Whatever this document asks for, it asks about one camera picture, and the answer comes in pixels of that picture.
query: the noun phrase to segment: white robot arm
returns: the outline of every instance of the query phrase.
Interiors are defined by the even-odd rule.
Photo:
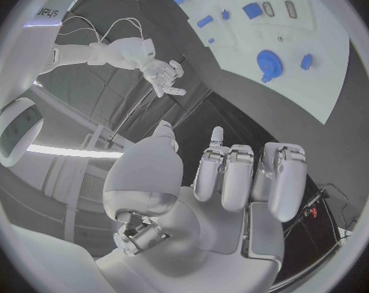
[[[126,70],[138,68],[144,78],[149,81],[157,96],[164,93],[183,96],[184,89],[174,88],[176,78],[184,74],[182,66],[171,60],[168,63],[154,58],[156,51],[152,39],[143,40],[137,37],[115,40],[109,45],[101,42],[89,46],[78,44],[55,44],[40,74],[52,71],[63,65],[87,63],[88,65],[104,65],[106,63]]]

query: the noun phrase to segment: blue knob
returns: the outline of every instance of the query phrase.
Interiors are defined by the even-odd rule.
[[[306,54],[301,62],[301,68],[303,70],[309,70],[313,63],[313,56],[311,54]]]
[[[283,73],[283,64],[278,55],[269,50],[261,51],[257,56],[257,63],[264,73],[262,81],[267,83]]]

